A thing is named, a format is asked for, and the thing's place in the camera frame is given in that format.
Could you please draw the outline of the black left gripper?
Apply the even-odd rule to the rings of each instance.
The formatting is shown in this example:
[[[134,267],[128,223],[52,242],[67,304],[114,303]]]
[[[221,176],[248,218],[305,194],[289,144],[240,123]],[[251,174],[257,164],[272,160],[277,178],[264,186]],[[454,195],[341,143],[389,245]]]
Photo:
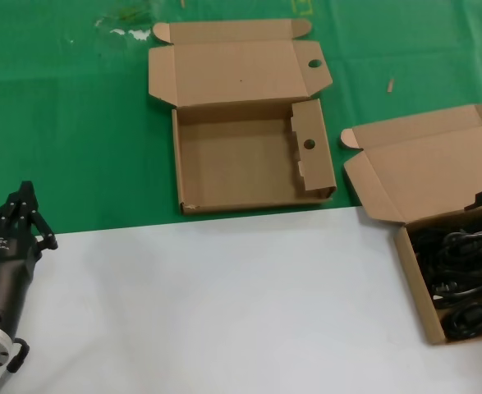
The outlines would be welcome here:
[[[19,210],[17,231],[0,231],[0,330],[18,329],[25,298],[34,278],[42,250],[56,250],[58,243],[51,227],[39,213],[31,181],[21,182],[17,191],[0,206],[0,225],[9,224]],[[32,227],[42,237],[37,241]]]

